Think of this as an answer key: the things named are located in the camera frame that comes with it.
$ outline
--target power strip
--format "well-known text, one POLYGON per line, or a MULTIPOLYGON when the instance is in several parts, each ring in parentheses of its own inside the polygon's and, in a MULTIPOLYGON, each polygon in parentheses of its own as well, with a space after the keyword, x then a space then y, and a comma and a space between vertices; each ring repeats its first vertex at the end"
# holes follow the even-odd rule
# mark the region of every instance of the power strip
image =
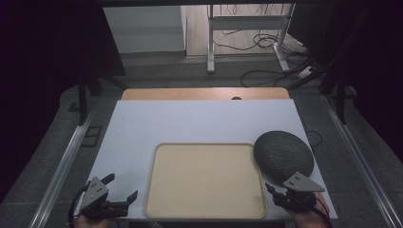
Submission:
POLYGON ((298 78, 299 79, 303 79, 306 76, 310 75, 312 72, 314 72, 316 70, 316 68, 312 67, 312 66, 308 66, 306 67, 304 70, 302 70, 302 72, 299 73, 298 78))

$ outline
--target white table surface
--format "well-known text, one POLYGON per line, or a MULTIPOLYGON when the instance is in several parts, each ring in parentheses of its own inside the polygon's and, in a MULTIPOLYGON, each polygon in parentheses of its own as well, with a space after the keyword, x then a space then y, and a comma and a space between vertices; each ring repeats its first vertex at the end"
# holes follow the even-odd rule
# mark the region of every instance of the white table surface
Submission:
MULTIPOLYGON (((308 144, 292 99, 235 101, 119 101, 115 107, 96 161, 92 177, 115 173, 107 185, 109 201, 123 201, 139 190, 138 198, 123 219, 148 219, 144 202, 156 147, 161 143, 251 143, 265 132, 281 130, 308 144)), ((309 177, 326 189, 315 162, 309 177)), ((285 192, 282 186, 266 181, 285 192)), ((267 220, 291 219, 266 193, 267 220)), ((327 191, 323 193, 331 219, 335 208, 327 191)))

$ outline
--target gray floor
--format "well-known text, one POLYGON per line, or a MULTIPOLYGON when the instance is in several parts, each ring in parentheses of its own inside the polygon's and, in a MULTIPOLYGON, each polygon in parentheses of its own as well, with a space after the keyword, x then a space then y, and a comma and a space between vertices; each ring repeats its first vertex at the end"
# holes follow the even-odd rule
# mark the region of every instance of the gray floor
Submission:
MULTIPOLYGON (((184 56, 124 55, 123 61, 127 77, 116 79, 130 87, 240 87, 240 76, 255 69, 280 71, 276 57, 223 57, 217 59, 216 73, 206 72, 205 58, 185 58, 184 56)), ((264 82, 260 86, 272 86, 277 74, 251 74, 245 78, 248 85, 264 82)), ((287 87, 296 76, 289 76, 277 82, 277 86, 287 87)), ((346 144, 340 137, 329 111, 318 93, 320 78, 308 85, 289 90, 294 99, 300 118, 305 126, 308 139, 315 153, 317 163, 329 189, 339 220, 335 227, 389 227, 383 218, 366 182, 361 177, 346 144)), ((88 95, 90 102, 97 101, 95 115, 90 127, 100 130, 100 140, 86 137, 82 142, 73 165, 67 175, 62 191, 48 217, 46 227, 64 227, 67 210, 75 192, 88 179, 92 164, 97 156, 102 138, 116 102, 122 91, 115 85, 100 79, 104 92, 101 96, 88 95)), ((78 103, 77 88, 63 93, 60 108, 25 171, 14 184, 10 193, 0 205, 2 227, 28 227, 44 196, 48 184, 62 158, 76 129, 79 113, 71 105, 78 103)), ((374 130, 364 121, 354 108, 352 101, 346 103, 347 124, 361 148, 375 176, 387 192, 397 214, 403 215, 403 165, 374 130)), ((110 227, 118 227, 115 222, 110 227)))

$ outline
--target round black cushion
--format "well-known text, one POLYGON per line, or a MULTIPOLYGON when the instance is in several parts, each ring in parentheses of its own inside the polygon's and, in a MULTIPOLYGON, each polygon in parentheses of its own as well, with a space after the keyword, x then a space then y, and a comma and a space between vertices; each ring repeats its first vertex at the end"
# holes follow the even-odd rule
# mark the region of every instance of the round black cushion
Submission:
POLYGON ((261 172, 281 183, 297 171, 309 177, 314 169, 314 157, 308 145, 284 131, 270 131, 258 137, 254 156, 261 172))

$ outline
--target beige tray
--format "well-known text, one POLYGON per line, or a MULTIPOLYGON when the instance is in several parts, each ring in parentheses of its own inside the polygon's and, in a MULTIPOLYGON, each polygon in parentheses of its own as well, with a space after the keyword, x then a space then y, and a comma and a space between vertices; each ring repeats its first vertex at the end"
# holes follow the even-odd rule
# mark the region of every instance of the beige tray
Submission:
POLYGON ((144 211, 151 218, 264 217, 266 202, 253 146, 160 144, 154 155, 144 211))

